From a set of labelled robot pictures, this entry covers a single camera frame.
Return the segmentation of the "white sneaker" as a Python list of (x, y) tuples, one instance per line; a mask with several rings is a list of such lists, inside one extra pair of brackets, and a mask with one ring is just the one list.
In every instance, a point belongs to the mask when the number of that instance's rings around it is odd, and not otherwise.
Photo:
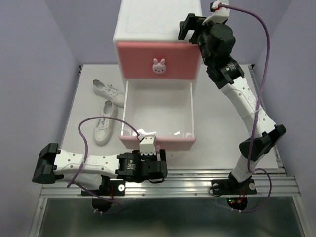
[[(118, 114), (118, 108), (111, 101), (104, 103), (103, 110), (101, 112), (102, 117), (116, 118)], [(99, 119), (94, 130), (94, 141), (98, 146), (106, 145), (113, 133), (114, 120), (101, 118)]]
[(113, 88), (111, 84), (105, 85), (99, 80), (93, 81), (93, 91), (97, 96), (111, 101), (117, 107), (125, 105), (125, 93)]

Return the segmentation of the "white sneaker front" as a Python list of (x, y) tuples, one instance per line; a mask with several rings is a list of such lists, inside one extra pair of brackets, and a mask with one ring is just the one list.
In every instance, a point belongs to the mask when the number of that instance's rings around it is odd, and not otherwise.
[[(118, 108), (111, 101), (104, 103), (103, 110), (101, 112), (102, 117), (116, 118), (118, 114)], [(106, 145), (113, 133), (114, 120), (101, 118), (99, 119), (94, 130), (94, 141), (98, 146)]]

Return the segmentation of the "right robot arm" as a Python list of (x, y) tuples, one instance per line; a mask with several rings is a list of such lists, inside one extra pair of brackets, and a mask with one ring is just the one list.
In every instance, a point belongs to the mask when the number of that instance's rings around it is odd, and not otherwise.
[(206, 17), (189, 13), (179, 26), (179, 40), (183, 40), (189, 30), (193, 31), (189, 42), (199, 47), (208, 76), (235, 107), (250, 136), (240, 144), (240, 158), (228, 178), (212, 181), (213, 195), (256, 194), (252, 173), (286, 133), (286, 128), (276, 125), (267, 115), (260, 98), (254, 96), (248, 86), (241, 66), (230, 56), (236, 39), (225, 20), (207, 21)]

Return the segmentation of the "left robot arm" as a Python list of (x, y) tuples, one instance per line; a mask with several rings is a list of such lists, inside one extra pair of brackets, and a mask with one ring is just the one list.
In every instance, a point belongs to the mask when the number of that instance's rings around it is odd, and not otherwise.
[(58, 180), (78, 183), (103, 195), (110, 182), (104, 178), (142, 183), (145, 180), (163, 181), (168, 174), (165, 150), (156, 155), (142, 155), (138, 150), (122, 154), (97, 156), (76, 154), (49, 143), (39, 153), (32, 182), (54, 184)]

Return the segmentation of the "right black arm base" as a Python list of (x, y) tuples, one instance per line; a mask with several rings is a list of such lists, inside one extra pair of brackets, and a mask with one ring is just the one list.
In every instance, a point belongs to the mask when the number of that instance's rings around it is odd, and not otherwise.
[(248, 205), (248, 195), (257, 194), (256, 185), (252, 177), (239, 183), (233, 177), (211, 181), (209, 193), (214, 197), (228, 196), (227, 205), (230, 209), (243, 212)]

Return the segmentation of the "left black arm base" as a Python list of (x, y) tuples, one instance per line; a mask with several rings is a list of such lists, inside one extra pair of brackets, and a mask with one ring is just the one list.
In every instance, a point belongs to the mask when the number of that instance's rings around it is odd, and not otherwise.
[(78, 185), (81, 188), (82, 196), (92, 197), (91, 206), (94, 213), (101, 216), (119, 214), (124, 211), (124, 206), (115, 197), (125, 195), (126, 182), (124, 180), (112, 180), (109, 177), (102, 176), (99, 188), (89, 190)]

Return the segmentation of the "pink top drawer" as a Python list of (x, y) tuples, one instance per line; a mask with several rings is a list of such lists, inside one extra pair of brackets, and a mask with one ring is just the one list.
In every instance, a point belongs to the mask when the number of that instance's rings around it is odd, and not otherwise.
[(201, 65), (199, 48), (189, 43), (119, 42), (117, 50), (126, 79), (194, 80)]

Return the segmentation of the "light pink bottom drawer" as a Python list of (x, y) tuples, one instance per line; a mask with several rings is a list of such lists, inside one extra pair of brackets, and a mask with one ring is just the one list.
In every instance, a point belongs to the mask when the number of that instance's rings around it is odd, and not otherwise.
[(137, 149), (137, 134), (153, 135), (160, 149), (187, 151), (194, 134), (193, 85), (186, 80), (132, 79), (126, 83), (120, 140)]

